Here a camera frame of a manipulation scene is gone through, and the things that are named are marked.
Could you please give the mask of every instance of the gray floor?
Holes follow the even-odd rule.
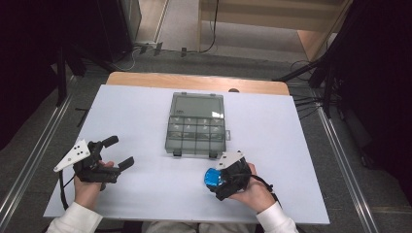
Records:
[[[166,50],[197,49],[198,1],[169,0],[158,42]],[[296,30],[217,22],[215,44],[208,53],[294,62],[307,59]],[[213,22],[202,21],[201,50],[213,42]]]
[[[170,45],[171,50],[180,50],[180,47],[188,47],[189,49],[189,44],[176,44],[182,42],[182,40],[176,38],[175,34],[166,36],[165,28],[162,28],[163,34],[160,34],[159,38],[163,40],[166,47]],[[250,47],[255,44],[250,44],[252,39],[248,36],[244,37],[244,42],[236,42],[238,47],[231,46],[234,44],[226,41],[229,44],[227,50],[223,50],[224,44],[218,42],[219,52],[188,54],[181,57],[178,52],[172,51],[162,51],[159,55],[154,56],[154,51],[148,50],[144,54],[134,53],[134,66],[132,66],[133,60],[130,57],[117,63],[117,65],[123,69],[131,67],[130,72],[270,80],[282,77],[290,70],[297,69],[305,64],[299,62],[292,66],[295,61],[304,59],[304,56],[302,57],[304,55],[303,49],[296,36],[293,35],[294,32],[280,30],[277,33],[277,38],[281,38],[277,42],[281,43],[285,38],[288,38],[291,42],[288,46],[272,45],[273,52],[268,51],[265,53],[262,49],[251,50]],[[86,75],[83,78],[76,77],[70,82],[74,83],[69,89],[71,102],[50,142],[47,144],[40,164],[21,200],[19,200],[5,232],[41,232],[51,221],[43,218],[43,212],[57,182],[57,175],[52,171],[52,167],[71,148],[80,132],[81,127],[78,127],[78,123],[81,121],[84,112],[75,109],[90,108],[99,85],[105,83],[109,76],[101,68],[88,62],[86,64]],[[305,74],[300,78],[308,79],[309,77],[309,74]],[[312,90],[305,81],[294,79],[288,82],[288,85],[291,94],[296,95],[296,99],[301,98],[297,95],[312,95]],[[56,99],[56,93],[53,92],[36,113],[20,128],[9,145],[0,151],[0,164],[2,164],[0,170],[2,181],[0,183],[0,198],[2,200],[12,188],[44,128],[47,126],[53,111],[56,110],[54,107]],[[320,115],[317,111],[312,113],[317,110],[317,106],[310,104],[298,107],[297,110],[299,115],[303,117],[301,120],[302,129],[331,221],[331,225],[305,225],[302,228],[306,232],[364,232],[353,198],[340,171]],[[339,139],[380,232],[412,232],[412,210],[399,189],[397,181],[385,171],[369,170],[361,165],[359,149],[356,147],[348,128],[339,119],[335,110],[331,112]],[[121,225],[121,221],[105,219],[100,227],[118,227]]]

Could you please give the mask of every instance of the hand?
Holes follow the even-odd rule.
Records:
[[[113,167],[114,162],[104,163],[99,161],[105,167]],[[97,197],[100,193],[102,183],[83,183],[75,177],[75,202],[91,211],[96,207]]]
[[[257,171],[255,165],[248,163],[251,168],[252,174],[256,175]],[[256,180],[255,178],[250,178],[248,186],[241,192],[234,193],[229,196],[230,199],[238,200],[248,207],[255,210],[257,213],[260,213],[273,204],[276,203],[272,194],[267,190],[266,186]]]

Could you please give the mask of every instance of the white table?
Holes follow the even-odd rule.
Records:
[[[102,150],[105,161],[121,162],[134,156],[135,165],[118,183],[108,184],[96,212],[107,218],[257,222],[255,213],[229,199],[219,201],[203,183],[217,160],[174,158],[164,149],[173,92],[212,93],[208,90],[165,89],[102,85],[80,139],[120,141]],[[287,215],[297,223],[328,224],[319,189],[293,100],[290,96],[218,92],[224,97],[227,151],[241,150],[257,166],[257,174],[274,184]],[[65,181],[73,169],[64,170]],[[66,187],[69,204],[72,185]],[[44,216],[64,213],[56,186]]]

